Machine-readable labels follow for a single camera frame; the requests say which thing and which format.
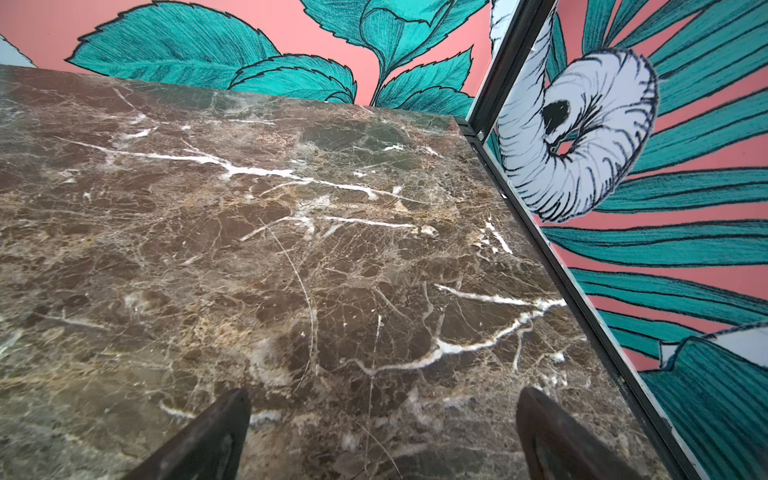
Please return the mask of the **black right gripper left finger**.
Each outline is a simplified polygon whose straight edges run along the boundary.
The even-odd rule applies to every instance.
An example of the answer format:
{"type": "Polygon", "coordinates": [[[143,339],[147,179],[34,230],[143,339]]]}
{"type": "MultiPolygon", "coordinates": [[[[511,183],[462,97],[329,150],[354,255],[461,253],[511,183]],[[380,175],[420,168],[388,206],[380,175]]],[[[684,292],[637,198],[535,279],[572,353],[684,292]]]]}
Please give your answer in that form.
{"type": "Polygon", "coordinates": [[[124,479],[234,479],[250,415],[246,389],[223,394],[124,479]]]}

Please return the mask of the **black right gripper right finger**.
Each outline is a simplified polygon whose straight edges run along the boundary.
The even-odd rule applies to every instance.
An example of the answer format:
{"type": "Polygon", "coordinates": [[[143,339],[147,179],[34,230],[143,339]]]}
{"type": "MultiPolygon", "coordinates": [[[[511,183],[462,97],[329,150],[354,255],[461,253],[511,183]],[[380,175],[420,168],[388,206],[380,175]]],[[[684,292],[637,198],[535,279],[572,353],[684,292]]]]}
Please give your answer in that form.
{"type": "Polygon", "coordinates": [[[532,479],[639,479],[641,475],[534,387],[521,390],[518,436],[532,479]]]}

